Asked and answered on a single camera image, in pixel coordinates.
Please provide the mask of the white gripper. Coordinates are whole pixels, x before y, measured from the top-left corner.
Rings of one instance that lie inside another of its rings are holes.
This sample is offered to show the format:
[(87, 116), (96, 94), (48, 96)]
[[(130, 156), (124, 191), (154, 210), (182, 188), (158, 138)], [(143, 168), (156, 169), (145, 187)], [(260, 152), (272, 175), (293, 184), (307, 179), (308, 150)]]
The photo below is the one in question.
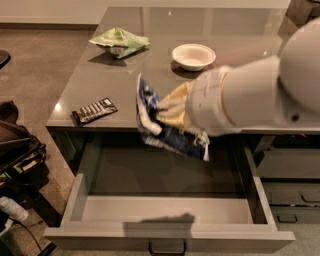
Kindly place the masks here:
[(180, 133), (192, 134), (202, 145), (209, 144), (208, 135), (240, 133), (242, 129), (236, 127), (223, 107), (223, 85), (231, 70), (221, 66), (203, 72), (193, 83), (182, 83), (160, 101), (156, 118)]

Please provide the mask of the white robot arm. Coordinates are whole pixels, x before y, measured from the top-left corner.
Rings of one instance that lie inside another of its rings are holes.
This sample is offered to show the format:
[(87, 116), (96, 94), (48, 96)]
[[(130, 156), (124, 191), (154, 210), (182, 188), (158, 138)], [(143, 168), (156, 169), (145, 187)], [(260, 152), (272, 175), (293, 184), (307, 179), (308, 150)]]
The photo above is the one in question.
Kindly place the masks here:
[(319, 123), (320, 22), (299, 28), (280, 55), (232, 68), (220, 66), (162, 99), (156, 118), (212, 137), (251, 127)]

